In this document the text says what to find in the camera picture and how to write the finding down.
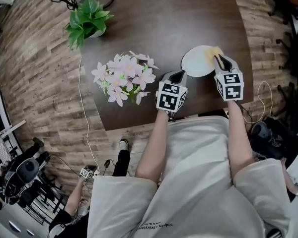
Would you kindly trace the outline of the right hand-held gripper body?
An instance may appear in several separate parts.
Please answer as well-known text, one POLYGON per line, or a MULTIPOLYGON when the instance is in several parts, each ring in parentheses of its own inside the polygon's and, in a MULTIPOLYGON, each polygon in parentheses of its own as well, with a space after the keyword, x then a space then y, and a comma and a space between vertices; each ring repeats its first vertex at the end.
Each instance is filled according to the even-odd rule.
POLYGON ((214 79, 217 91, 224 101, 243 100, 244 82, 241 72, 216 74, 214 79))

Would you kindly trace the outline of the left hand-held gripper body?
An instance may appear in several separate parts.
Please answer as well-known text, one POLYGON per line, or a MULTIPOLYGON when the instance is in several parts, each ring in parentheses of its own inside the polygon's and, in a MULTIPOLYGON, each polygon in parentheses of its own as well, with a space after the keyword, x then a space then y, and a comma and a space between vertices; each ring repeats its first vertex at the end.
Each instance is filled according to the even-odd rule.
POLYGON ((164 110, 170 119, 184 104, 188 92, 187 87, 176 85, 168 82, 159 82, 156 91, 156 108, 164 110))

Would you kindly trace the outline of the white plate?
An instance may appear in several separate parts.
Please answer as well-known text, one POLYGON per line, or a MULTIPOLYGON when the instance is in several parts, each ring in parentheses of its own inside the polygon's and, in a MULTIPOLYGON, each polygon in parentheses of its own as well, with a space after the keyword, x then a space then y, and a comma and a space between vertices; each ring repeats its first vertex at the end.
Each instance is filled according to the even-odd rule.
POLYGON ((189 50, 183 57, 181 68, 191 77, 204 77, 212 73, 212 69, 208 64, 204 51, 211 46, 201 45, 189 50))

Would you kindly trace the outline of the person's right forearm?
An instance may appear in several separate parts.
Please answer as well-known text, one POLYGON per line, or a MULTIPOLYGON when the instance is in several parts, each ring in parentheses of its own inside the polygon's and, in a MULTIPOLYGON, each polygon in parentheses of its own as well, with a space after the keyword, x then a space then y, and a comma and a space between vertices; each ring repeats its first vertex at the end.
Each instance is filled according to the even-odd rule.
POLYGON ((255 160, 241 109, 234 101, 228 101, 227 104, 229 113, 228 159, 231 179, 234 179, 239 171, 253 164, 255 160))

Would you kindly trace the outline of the person's left forearm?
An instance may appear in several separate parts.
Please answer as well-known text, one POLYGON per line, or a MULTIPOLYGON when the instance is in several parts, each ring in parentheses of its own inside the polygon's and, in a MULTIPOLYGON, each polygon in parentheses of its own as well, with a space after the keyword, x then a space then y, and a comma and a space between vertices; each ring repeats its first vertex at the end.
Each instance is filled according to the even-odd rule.
POLYGON ((149 141, 138 163, 135 177, 151 180, 155 184, 159 183, 165 166, 168 120, 167 113, 159 110, 149 141))

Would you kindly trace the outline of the pink flowers in cream vase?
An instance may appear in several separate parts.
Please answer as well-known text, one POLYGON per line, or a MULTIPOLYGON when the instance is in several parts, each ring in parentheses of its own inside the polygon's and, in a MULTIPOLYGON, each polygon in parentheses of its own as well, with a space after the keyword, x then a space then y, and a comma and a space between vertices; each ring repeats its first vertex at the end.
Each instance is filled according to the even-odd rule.
POLYGON ((154 83, 158 67, 149 55, 129 51, 127 54, 116 54, 107 63, 98 63, 91 71, 96 83, 108 96, 109 103, 122 107, 127 100, 139 105, 149 92, 146 87, 154 83))

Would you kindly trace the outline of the dark grey rounded floor device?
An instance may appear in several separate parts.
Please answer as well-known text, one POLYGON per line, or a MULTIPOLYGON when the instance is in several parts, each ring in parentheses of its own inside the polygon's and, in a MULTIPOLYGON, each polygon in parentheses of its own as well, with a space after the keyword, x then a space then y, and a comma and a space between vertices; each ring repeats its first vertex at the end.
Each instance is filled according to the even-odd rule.
POLYGON ((260 138, 266 141, 270 141, 272 138, 270 129, 263 121, 259 121, 253 126, 251 130, 251 134, 255 136, 259 136, 260 138))

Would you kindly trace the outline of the black office chair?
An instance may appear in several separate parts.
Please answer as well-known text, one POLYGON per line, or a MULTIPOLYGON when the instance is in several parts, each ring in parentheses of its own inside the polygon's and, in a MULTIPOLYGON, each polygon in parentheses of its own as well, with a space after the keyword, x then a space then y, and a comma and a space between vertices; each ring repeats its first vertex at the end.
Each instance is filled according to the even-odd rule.
POLYGON ((275 116, 278 117, 285 113, 284 117, 281 118, 282 123, 284 123, 294 134, 298 134, 298 84, 295 86, 292 82, 289 83, 289 95, 286 95, 286 92, 281 85, 278 85, 277 89, 285 101, 285 106, 277 111, 275 116))

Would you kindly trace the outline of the person's white clothing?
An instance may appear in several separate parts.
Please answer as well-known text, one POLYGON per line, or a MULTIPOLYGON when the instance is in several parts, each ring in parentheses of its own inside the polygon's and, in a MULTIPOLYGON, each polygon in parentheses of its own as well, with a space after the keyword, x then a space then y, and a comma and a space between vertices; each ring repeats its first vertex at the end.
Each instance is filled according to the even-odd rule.
POLYGON ((162 181, 94 179, 87 238, 292 237, 281 163, 257 161, 230 175, 228 120, 168 127, 162 181))

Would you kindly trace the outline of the green potted plant white pot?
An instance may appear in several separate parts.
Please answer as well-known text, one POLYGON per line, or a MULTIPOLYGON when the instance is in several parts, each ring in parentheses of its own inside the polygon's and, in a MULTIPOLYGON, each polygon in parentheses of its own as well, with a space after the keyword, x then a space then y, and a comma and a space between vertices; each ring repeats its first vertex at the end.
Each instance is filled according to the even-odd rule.
POLYGON ((113 15, 103 6, 97 0, 84 0, 70 13, 65 30, 69 34, 68 42, 71 50, 81 48, 85 39, 97 33, 102 35, 106 31, 106 21, 113 15))

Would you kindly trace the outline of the grey padded chair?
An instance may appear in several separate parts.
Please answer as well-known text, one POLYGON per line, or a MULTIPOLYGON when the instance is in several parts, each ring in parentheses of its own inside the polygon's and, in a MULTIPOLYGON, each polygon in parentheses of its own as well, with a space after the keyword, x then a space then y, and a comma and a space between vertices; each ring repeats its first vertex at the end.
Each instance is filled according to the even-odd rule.
POLYGON ((40 165, 33 158, 24 160, 16 168, 17 175, 19 176, 21 181, 24 182, 25 184, 32 182, 35 179, 35 177, 38 175, 39 171, 40 171, 40 165))

